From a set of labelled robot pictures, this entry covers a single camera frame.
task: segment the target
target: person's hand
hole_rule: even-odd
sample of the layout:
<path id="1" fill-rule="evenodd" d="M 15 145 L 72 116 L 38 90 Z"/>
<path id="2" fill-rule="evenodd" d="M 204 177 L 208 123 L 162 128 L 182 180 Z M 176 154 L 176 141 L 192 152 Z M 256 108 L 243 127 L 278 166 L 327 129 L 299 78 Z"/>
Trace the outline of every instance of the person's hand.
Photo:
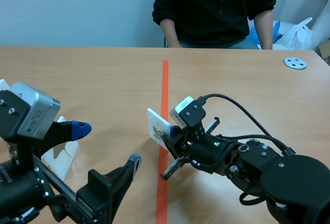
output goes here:
<path id="1" fill-rule="evenodd" d="M 169 47 L 183 48 L 180 43 L 174 44 L 174 45 L 169 45 Z"/>

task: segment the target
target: jeans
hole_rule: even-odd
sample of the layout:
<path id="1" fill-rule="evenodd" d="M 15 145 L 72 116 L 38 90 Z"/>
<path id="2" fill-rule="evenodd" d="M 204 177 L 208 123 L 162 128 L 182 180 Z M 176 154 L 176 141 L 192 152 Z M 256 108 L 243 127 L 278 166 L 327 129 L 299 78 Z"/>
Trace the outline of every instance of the jeans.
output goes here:
<path id="1" fill-rule="evenodd" d="M 232 42 L 223 45 L 195 45 L 188 42 L 179 41 L 182 47 L 197 48 L 197 49 L 231 49 L 231 50 L 258 50 L 258 46 L 247 39 L 239 40 L 237 42 Z"/>

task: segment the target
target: plastic bag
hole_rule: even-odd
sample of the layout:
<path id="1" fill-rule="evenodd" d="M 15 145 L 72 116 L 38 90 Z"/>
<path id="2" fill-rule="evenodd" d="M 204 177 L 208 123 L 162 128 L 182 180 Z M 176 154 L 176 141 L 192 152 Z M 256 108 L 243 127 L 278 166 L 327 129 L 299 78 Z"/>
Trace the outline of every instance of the plastic bag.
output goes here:
<path id="1" fill-rule="evenodd" d="M 285 46 L 288 50 L 311 50 L 313 31 L 306 24 L 313 18 L 308 18 L 289 29 L 276 44 Z"/>
<path id="2" fill-rule="evenodd" d="M 278 21 L 273 27 L 273 43 L 276 42 L 277 33 L 278 33 L 280 25 L 281 25 L 281 22 Z M 258 35 L 257 35 L 257 31 L 256 31 L 256 28 L 254 26 L 251 29 L 250 34 L 247 36 L 246 39 L 253 42 L 253 43 L 255 43 L 255 44 L 260 44 L 260 41 L 259 41 L 259 38 L 258 38 Z"/>

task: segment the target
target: white plastic bag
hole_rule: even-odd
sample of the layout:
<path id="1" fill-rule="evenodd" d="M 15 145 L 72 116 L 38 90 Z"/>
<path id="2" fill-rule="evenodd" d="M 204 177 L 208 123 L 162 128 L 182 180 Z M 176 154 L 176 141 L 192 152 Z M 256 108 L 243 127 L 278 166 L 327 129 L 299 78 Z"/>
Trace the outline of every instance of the white plastic bag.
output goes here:
<path id="1" fill-rule="evenodd" d="M 306 24 L 313 18 L 308 18 L 289 29 L 277 42 L 285 46 L 288 50 L 311 50 L 311 39 L 313 31 Z"/>

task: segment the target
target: black sweatshirt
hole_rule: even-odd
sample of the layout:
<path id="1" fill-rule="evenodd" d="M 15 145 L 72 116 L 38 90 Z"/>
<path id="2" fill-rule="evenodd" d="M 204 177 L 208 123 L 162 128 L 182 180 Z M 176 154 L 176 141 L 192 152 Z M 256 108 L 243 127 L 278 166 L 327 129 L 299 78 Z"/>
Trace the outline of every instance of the black sweatshirt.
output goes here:
<path id="1" fill-rule="evenodd" d="M 178 39 L 198 45 L 222 45 L 249 34 L 248 19 L 274 9 L 276 0 L 155 0 L 153 18 L 175 22 Z"/>

